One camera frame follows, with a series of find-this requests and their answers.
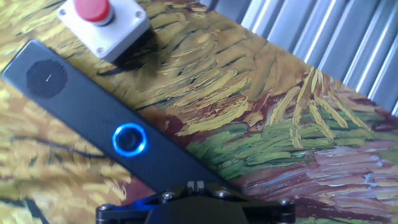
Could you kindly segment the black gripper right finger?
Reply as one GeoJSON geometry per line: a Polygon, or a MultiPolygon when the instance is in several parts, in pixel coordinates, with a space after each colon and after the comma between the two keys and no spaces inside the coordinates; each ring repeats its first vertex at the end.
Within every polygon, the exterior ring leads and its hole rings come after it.
{"type": "Polygon", "coordinates": [[[242,193],[240,188],[216,182],[196,182],[198,196],[237,205],[249,223],[295,223],[295,202],[287,199],[262,201],[242,193]]]}

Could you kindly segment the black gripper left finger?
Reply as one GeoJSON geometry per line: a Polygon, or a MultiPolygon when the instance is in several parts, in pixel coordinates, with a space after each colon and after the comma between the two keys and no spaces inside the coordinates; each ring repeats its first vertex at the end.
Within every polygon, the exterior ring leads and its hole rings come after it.
{"type": "Polygon", "coordinates": [[[150,212],[158,206],[193,196],[195,185],[195,182],[174,185],[128,205],[117,206],[111,203],[100,205],[96,208],[96,224],[144,223],[150,212]]]}

